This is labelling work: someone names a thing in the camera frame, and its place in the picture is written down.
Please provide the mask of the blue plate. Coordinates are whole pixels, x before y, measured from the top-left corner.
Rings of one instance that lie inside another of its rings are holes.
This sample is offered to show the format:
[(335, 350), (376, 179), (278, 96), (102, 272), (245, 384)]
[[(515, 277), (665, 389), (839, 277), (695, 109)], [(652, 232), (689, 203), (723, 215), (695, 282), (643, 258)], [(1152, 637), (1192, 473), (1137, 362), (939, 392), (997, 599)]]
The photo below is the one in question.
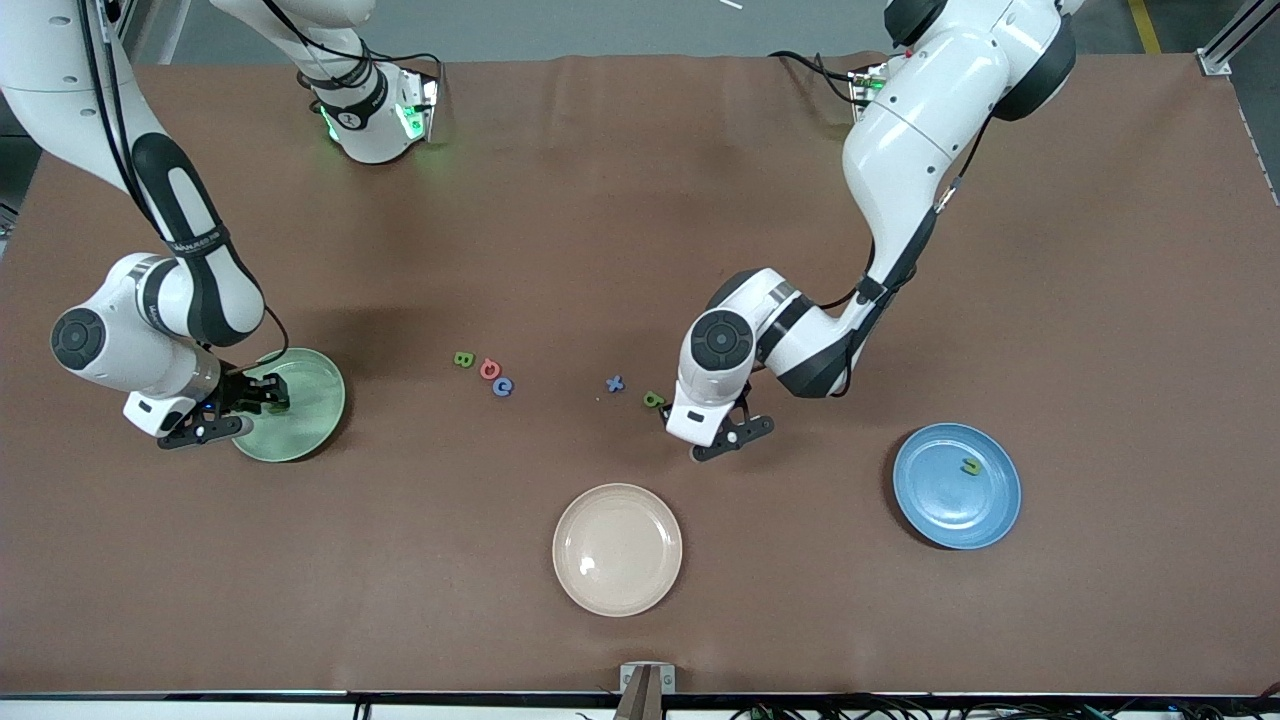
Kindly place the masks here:
[[(975, 457), (982, 473), (963, 471)], [(923, 538), (947, 550), (982, 550), (1016, 524), (1021, 479), (995, 438), (961, 423), (936, 423), (913, 432), (892, 465), (892, 491), (905, 520)]]

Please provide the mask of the brown table cover sheet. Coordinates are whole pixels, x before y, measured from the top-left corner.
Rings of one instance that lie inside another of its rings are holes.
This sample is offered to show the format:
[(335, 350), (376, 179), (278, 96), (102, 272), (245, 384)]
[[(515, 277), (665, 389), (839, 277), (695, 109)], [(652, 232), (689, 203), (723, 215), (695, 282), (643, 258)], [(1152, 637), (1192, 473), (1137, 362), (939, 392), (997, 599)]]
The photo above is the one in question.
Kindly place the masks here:
[[(302, 462), (168, 452), (63, 370), (56, 318), (163, 246), (44, 158), (0, 261), (0, 692), (594, 691), (634, 660), (691, 692), (1280, 680), (1280, 208), (1192, 58), (1084, 56), (992, 124), (849, 393), (758, 374), (776, 430), (705, 464), (643, 396), (672, 395), (707, 300), (773, 266), (828, 302), (864, 268), (826, 86), (771, 59), (454, 64), (440, 142), (364, 167), (284, 67), (138, 77), (348, 413)], [(936, 423), (1015, 464), (989, 547), (899, 510), (893, 460)], [(684, 536), (632, 618), (580, 609), (550, 556), (609, 483)]]

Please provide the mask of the beige plate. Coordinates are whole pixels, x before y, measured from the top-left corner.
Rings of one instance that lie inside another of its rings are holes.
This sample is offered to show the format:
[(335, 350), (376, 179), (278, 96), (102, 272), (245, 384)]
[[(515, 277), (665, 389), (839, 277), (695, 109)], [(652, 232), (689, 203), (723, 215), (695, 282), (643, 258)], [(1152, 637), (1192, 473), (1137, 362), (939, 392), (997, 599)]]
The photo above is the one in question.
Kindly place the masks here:
[(654, 492), (609, 483), (582, 492), (561, 514), (552, 562), (564, 593), (602, 618), (632, 618), (673, 589), (684, 562), (675, 512)]

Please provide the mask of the light green plate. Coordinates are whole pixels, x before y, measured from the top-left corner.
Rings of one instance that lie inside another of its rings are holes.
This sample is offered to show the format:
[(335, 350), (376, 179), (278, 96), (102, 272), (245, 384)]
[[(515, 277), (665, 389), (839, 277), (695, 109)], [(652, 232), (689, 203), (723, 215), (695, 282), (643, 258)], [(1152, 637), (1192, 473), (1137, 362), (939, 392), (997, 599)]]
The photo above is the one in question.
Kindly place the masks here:
[(269, 374), (285, 382), (291, 406), (246, 414), (252, 428), (232, 442), (243, 455), (262, 462), (306, 457), (328, 442), (344, 415), (344, 378), (329, 356), (301, 347), (289, 348), (279, 359), (246, 372), (256, 380)]

